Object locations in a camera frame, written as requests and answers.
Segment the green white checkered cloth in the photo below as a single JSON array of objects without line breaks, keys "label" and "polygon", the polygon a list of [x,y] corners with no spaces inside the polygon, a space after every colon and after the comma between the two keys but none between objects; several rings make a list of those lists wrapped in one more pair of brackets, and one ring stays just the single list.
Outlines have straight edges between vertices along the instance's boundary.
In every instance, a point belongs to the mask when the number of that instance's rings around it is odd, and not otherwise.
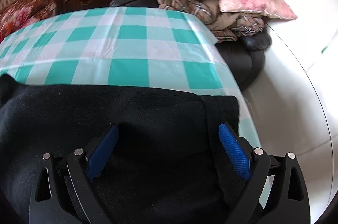
[{"label": "green white checkered cloth", "polygon": [[164,88],[232,95],[239,134],[260,146],[248,107],[214,35],[193,15],[143,7],[75,11],[30,24],[1,42],[1,73],[18,82]]}]

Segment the black pants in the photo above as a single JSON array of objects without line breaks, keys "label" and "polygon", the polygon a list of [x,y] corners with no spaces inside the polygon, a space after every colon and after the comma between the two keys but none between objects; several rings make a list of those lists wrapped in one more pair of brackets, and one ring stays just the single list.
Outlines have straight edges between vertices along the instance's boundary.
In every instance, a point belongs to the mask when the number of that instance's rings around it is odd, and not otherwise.
[{"label": "black pants", "polygon": [[219,139],[237,130],[233,96],[145,87],[24,85],[1,77],[1,190],[27,223],[45,153],[63,158],[116,125],[90,187],[113,223],[225,223],[244,187]]}]

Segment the red floral bed quilt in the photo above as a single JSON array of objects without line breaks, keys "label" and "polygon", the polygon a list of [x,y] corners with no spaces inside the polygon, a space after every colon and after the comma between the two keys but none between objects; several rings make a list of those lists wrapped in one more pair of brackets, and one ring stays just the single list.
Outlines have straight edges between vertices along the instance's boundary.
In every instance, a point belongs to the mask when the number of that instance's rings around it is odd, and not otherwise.
[{"label": "red floral bed quilt", "polygon": [[29,24],[55,16],[55,0],[17,0],[1,10],[1,42]]}]

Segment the beige plaid blanket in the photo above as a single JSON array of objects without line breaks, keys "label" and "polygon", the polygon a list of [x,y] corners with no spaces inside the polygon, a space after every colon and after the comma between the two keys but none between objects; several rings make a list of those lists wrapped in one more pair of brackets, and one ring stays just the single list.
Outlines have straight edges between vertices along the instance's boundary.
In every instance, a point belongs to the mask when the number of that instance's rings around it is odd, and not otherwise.
[{"label": "beige plaid blanket", "polygon": [[218,42],[236,41],[265,29],[259,14],[224,13],[219,0],[156,0],[160,9],[179,11],[197,17],[215,35]]}]

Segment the small pink pillow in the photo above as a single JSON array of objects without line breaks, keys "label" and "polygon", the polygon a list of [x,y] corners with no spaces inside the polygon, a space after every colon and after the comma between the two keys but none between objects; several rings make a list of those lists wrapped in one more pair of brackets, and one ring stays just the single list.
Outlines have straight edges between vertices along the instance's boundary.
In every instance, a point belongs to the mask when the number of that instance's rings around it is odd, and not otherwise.
[{"label": "small pink pillow", "polygon": [[284,0],[219,0],[219,9],[223,13],[258,14],[287,21],[297,19]]}]

